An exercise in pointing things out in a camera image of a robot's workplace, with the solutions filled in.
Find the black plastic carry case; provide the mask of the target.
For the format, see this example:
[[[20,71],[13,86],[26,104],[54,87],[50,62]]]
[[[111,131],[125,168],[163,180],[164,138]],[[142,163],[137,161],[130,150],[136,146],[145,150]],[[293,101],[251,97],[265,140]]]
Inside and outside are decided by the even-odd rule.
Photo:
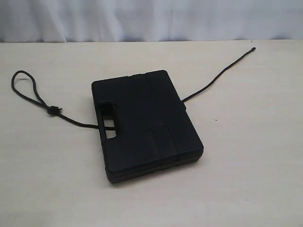
[[[111,183],[202,156],[204,146],[165,70],[94,81],[91,90]]]

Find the white backdrop curtain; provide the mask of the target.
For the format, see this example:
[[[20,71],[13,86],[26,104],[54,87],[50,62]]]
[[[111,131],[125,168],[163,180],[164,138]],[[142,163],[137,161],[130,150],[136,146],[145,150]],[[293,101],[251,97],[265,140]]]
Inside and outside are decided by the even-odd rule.
[[[300,0],[3,0],[2,42],[301,39]]]

